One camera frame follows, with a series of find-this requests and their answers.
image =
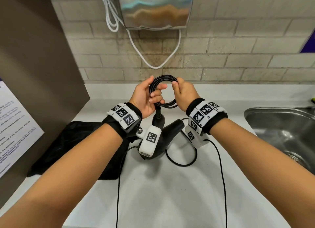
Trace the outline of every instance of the stainless steel paper towel dispenser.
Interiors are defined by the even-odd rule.
[[[181,29],[187,26],[192,0],[119,0],[127,29]]]

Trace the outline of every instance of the stainless steel sink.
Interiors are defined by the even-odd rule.
[[[310,108],[252,108],[245,119],[256,135],[315,175],[315,116]]]

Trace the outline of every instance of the black fabric pouch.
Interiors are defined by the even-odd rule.
[[[69,123],[56,140],[52,142],[47,151],[34,163],[27,173],[27,177],[43,174],[59,158],[66,154],[75,145],[97,130],[102,123],[74,121]],[[119,166],[124,165],[125,152],[129,141],[124,139],[108,165],[102,172],[99,180],[115,180],[119,176]]]

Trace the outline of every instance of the white cable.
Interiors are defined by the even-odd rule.
[[[102,0],[102,1],[103,1],[103,3],[104,3],[104,6],[105,6],[106,24],[107,24],[108,28],[110,29],[110,31],[112,31],[112,32],[117,32],[118,29],[119,29],[119,22],[120,22],[123,26],[124,26],[124,23],[123,23],[123,21],[119,18],[118,12],[117,12],[117,9],[116,9],[114,3],[112,3],[111,0]],[[112,17],[114,18],[115,23],[112,23],[111,18],[110,18],[109,11],[111,12]],[[179,30],[178,44],[177,44],[175,50],[173,51],[173,53],[170,54],[170,56],[169,56],[160,66],[154,67],[154,66],[150,65],[150,64],[144,59],[143,55],[142,55],[142,54],[140,53],[140,51],[137,49],[137,47],[135,46],[134,42],[132,41],[131,34],[130,34],[130,31],[129,31],[129,30],[127,30],[127,33],[128,33],[130,42],[131,42],[132,46],[134,47],[134,49],[136,50],[136,52],[138,53],[138,55],[141,57],[141,59],[144,61],[144,63],[146,63],[146,65],[149,66],[149,67],[152,68],[152,69],[159,69],[159,68],[162,68],[162,67],[168,62],[168,60],[176,53],[176,51],[178,50],[179,45],[180,45],[181,34],[180,34],[180,30]]]

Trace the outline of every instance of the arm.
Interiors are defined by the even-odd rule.
[[[199,95],[191,83],[177,79],[178,83],[172,83],[175,99],[178,106],[186,111],[189,104],[199,98]],[[215,124],[210,133],[291,227],[314,227],[313,174],[227,118]]]
[[[165,103],[160,84],[151,95],[148,85],[153,76],[139,84],[130,99],[143,118],[155,111],[154,103]],[[72,148],[12,206],[1,218],[0,227],[62,227],[64,221],[91,189],[123,139],[108,124]]]

